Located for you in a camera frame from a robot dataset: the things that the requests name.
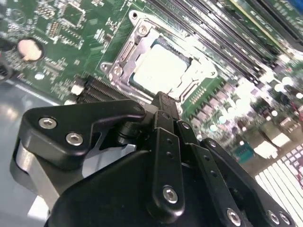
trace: black ram slot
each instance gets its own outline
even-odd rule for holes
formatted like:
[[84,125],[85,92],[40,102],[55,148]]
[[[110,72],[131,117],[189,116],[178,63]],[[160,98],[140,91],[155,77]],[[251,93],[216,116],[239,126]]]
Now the black ram slot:
[[290,45],[303,51],[303,36],[296,32],[294,27],[281,18],[280,15],[263,0],[246,0]]
[[87,94],[100,102],[119,100],[117,97],[101,93],[92,87],[86,88],[84,94]]
[[186,32],[188,32],[190,35],[194,35],[198,37],[198,41],[201,42],[206,48],[214,50],[220,57],[228,62],[232,68],[234,68],[237,73],[241,74],[242,76],[248,76],[249,72],[247,72],[246,69],[239,66],[236,62],[231,60],[228,56],[225,56],[224,53],[220,49],[218,49],[216,46],[214,46],[210,41],[208,41],[205,37],[202,36],[202,34],[197,33],[193,28],[191,28],[188,24],[184,23],[184,20],[182,18],[179,18],[175,16],[169,9],[166,9],[165,6],[162,6],[157,0],[149,0],[149,2],[154,5],[158,10],[162,11],[164,14],[168,15],[170,18],[176,21],[182,29],[184,29]]
[[168,0],[171,4],[173,4],[175,7],[178,7],[178,9],[184,13],[187,17],[189,17],[193,22],[195,22],[197,25],[204,24],[206,27],[202,27],[205,31],[209,33],[209,35],[212,36],[214,40],[216,40],[222,48],[227,48],[228,50],[237,58],[240,60],[241,64],[245,65],[250,70],[256,71],[255,68],[258,68],[258,65],[256,65],[251,59],[247,58],[239,48],[233,46],[233,44],[230,44],[228,41],[225,41],[223,38],[221,38],[221,34],[219,34],[214,28],[210,26],[206,21],[204,21],[202,18],[199,18],[197,15],[192,14],[192,12],[184,6],[181,2],[178,0]]
[[98,91],[101,94],[106,95],[107,97],[110,97],[112,100],[123,100],[123,99],[133,99],[131,96],[123,93],[122,91],[118,90],[117,88],[105,84],[92,76],[88,77],[88,81],[86,83],[86,87],[93,88],[96,91]]
[[[207,5],[204,5],[204,3],[201,0],[197,0],[201,5],[206,7],[209,11],[212,11],[211,8],[209,8]],[[217,1],[216,0],[210,0],[214,5],[216,5]],[[280,54],[279,51],[276,50],[273,46],[264,43],[262,39],[257,37],[254,33],[252,33],[244,24],[242,24],[241,20],[244,20],[241,18],[240,15],[238,15],[234,10],[228,10],[226,8],[220,8],[219,9],[228,19],[234,23],[236,26],[241,28],[255,43],[263,47],[264,50],[266,50],[269,54],[274,56],[277,56]]]
[[196,0],[187,0],[191,5],[196,7],[198,10],[208,15],[211,13],[214,15],[214,18],[210,18],[214,21],[224,32],[230,35],[233,39],[235,39],[238,43],[240,43],[243,47],[246,47],[246,50],[250,52],[251,55],[254,56],[258,61],[263,62],[265,56],[263,56],[258,49],[256,49],[249,41],[242,38],[234,29],[224,20],[222,20],[215,11],[210,11],[207,9],[204,4],[201,4],[200,1]]
[[98,102],[106,102],[106,100],[100,101],[100,99],[95,99],[86,93],[81,94],[77,98],[77,103],[98,103]]

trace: silver screw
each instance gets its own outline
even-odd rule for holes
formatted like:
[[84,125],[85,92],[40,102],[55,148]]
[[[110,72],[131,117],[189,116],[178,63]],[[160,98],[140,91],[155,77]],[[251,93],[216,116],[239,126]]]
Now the silver screw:
[[240,226],[241,225],[241,219],[239,215],[231,208],[228,208],[226,211],[228,219],[235,225]]
[[190,128],[189,125],[188,125],[187,123],[185,123],[185,122],[183,122],[182,125],[183,125],[184,128],[186,128],[186,129],[189,129],[189,128]]
[[163,189],[163,196],[170,203],[174,204],[174,203],[176,203],[178,201],[178,195],[177,195],[177,193],[175,192],[175,190],[173,190],[170,187],[165,187]]
[[213,142],[212,140],[209,141],[210,146],[212,146],[213,148],[215,148],[217,145],[215,142]]
[[280,217],[286,224],[290,225],[290,220],[285,216],[285,214],[280,213]]
[[107,65],[101,65],[101,68],[104,70],[104,71],[106,71],[107,70]]
[[147,35],[148,33],[148,30],[147,30],[147,27],[144,26],[144,25],[141,25],[139,28],[138,28],[138,33],[142,36],[145,36]]
[[39,120],[39,125],[44,129],[53,129],[57,126],[57,122],[53,118],[43,117]]
[[277,225],[280,224],[278,217],[272,211],[270,211],[270,210],[267,211],[267,215],[275,224],[277,224]]
[[83,143],[82,136],[74,132],[68,133],[65,139],[73,146],[80,146]]
[[123,73],[123,69],[120,67],[120,66],[115,66],[114,69],[113,69],[113,73],[120,77]]

